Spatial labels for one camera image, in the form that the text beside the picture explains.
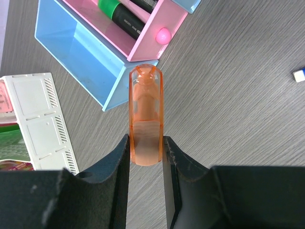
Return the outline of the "blue whiteboard marker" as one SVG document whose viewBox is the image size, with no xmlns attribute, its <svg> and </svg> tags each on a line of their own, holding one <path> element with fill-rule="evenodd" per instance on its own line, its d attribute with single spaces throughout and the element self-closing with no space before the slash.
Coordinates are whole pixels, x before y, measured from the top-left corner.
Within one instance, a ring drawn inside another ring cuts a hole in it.
<svg viewBox="0 0 305 229">
<path fill-rule="evenodd" d="M 305 68 L 293 72 L 293 76 L 297 83 L 305 81 Z"/>
</svg>

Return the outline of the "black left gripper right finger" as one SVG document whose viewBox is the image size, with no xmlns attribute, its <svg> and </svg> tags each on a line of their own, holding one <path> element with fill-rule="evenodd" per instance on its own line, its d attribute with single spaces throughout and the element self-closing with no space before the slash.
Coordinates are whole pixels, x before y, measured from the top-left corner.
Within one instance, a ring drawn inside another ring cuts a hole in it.
<svg viewBox="0 0 305 229">
<path fill-rule="evenodd" d="M 305 169 L 206 168 L 164 139 L 163 178 L 170 229 L 302 229 Z"/>
</svg>

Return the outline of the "orange marker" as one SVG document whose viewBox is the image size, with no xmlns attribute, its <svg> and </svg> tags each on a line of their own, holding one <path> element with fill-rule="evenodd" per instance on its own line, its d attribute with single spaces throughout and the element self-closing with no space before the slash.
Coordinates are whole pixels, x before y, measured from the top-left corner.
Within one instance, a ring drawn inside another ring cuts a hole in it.
<svg viewBox="0 0 305 229">
<path fill-rule="evenodd" d="M 163 73 L 152 64 L 137 65 L 129 75 L 129 138 L 131 161 L 140 166 L 163 156 Z"/>
</svg>

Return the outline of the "green highlighter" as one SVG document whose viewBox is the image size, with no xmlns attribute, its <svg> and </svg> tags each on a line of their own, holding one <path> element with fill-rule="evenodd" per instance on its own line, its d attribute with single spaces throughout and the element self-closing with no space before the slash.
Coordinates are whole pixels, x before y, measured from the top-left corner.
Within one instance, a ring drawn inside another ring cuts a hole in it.
<svg viewBox="0 0 305 229">
<path fill-rule="evenodd" d="M 122 3 L 118 0 L 99 0 L 98 7 L 133 39 L 139 38 L 145 23 Z"/>
</svg>

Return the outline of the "pastel four-drawer organizer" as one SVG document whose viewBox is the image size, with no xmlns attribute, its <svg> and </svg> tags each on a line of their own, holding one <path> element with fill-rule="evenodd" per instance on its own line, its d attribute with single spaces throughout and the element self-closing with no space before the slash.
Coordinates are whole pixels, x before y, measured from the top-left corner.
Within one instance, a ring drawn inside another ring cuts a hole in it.
<svg viewBox="0 0 305 229">
<path fill-rule="evenodd" d="M 172 38 L 188 12 L 172 0 L 160 0 L 152 13 L 124 4 L 144 20 L 138 39 L 116 25 L 95 0 L 41 0 L 36 40 L 74 77 L 104 111 L 128 101 L 129 73 L 137 65 L 156 65 L 166 49 L 157 41 Z"/>
</svg>

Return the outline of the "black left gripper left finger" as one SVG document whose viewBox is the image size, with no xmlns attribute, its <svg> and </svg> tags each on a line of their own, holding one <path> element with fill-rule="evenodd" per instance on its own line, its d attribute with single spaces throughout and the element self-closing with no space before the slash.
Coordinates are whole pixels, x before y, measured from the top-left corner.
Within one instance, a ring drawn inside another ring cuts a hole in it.
<svg viewBox="0 0 305 229">
<path fill-rule="evenodd" d="M 108 155 L 76 175 L 67 169 L 2 171 L 1 228 L 125 228 L 129 147 L 124 135 Z"/>
</svg>

